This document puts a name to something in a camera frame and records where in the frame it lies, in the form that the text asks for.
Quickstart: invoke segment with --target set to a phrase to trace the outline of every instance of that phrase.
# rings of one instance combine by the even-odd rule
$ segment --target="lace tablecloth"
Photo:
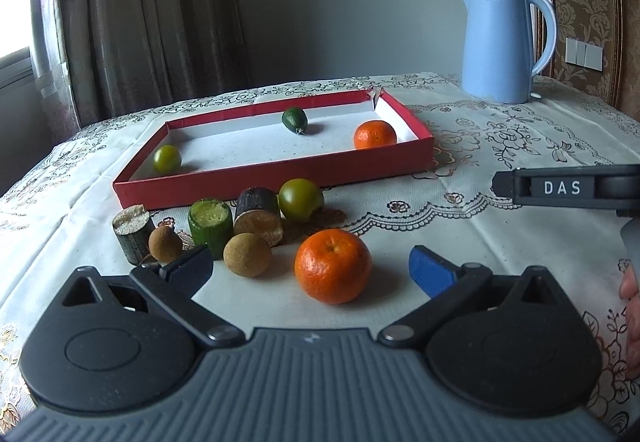
[[[454,263],[482,262],[495,273],[545,265],[602,349],[591,411],[616,432],[626,429],[638,417],[640,402],[638,385],[624,377],[625,304],[618,298],[628,264],[620,240],[624,221],[612,211],[518,208],[497,198],[490,185],[495,171],[516,167],[638,163],[640,123],[549,78],[536,79],[535,91],[543,98],[525,105],[474,99],[457,85],[455,76],[421,73],[251,89],[115,118],[56,147],[0,199],[0,432],[33,409],[18,371],[20,348],[70,272],[80,265],[96,266],[103,275],[130,270],[111,230],[120,210],[111,182],[136,152],[136,142],[181,113],[373,87],[386,88],[428,124],[436,137],[436,166],[325,190],[324,212],[289,231],[287,245],[274,251],[274,259],[283,262],[297,238],[323,227],[361,235],[376,265],[374,284],[362,300],[330,312],[294,292],[288,263],[270,270],[268,278],[233,283],[224,267],[216,269],[195,299],[245,331],[254,325],[362,326],[372,309],[380,322],[426,301],[406,269],[416,244]],[[162,219],[187,230],[184,209],[154,213],[156,222]]]

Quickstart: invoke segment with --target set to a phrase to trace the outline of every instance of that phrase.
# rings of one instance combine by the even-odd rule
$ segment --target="curtain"
[[[236,0],[31,0],[54,141],[94,122],[247,88]]]

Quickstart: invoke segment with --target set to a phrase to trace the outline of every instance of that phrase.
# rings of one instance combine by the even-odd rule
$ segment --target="gray plastic housing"
[[[418,352],[380,345],[366,329],[256,329],[245,345],[206,352],[175,393],[147,408],[88,417],[39,406],[6,439],[609,442],[615,435],[586,409],[532,419],[486,414],[437,383]]]

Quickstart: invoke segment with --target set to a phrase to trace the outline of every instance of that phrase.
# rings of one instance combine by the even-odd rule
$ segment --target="mandarin orange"
[[[393,127],[384,120],[369,120],[360,124],[353,135],[353,145],[356,149],[390,146],[398,142],[398,136]]]
[[[313,299],[337,305],[356,298],[371,274],[371,255],[351,232],[327,229],[309,236],[298,248],[295,273]]]

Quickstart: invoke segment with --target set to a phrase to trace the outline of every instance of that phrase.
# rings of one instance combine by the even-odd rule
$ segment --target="finger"
[[[640,295],[634,296],[626,305],[627,343],[640,340]]]
[[[640,341],[626,343],[626,378],[640,376]]]
[[[628,267],[622,276],[620,283],[620,298],[631,299],[638,294],[638,281],[636,280],[636,272],[633,267]]]

